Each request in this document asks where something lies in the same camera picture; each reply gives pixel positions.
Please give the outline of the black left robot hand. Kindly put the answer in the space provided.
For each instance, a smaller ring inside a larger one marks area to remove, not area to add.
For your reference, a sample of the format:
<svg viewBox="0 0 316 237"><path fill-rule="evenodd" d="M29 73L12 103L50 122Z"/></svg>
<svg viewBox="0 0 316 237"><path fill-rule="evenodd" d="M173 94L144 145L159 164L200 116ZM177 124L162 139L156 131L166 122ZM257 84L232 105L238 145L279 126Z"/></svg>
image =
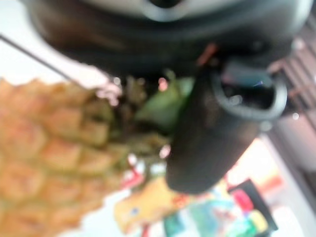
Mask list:
<svg viewBox="0 0 316 237"><path fill-rule="evenodd" d="M167 158L169 188L199 194L278 119L285 83L268 67L287 56L312 0L26 0L54 49L113 76L194 79Z"/></svg>

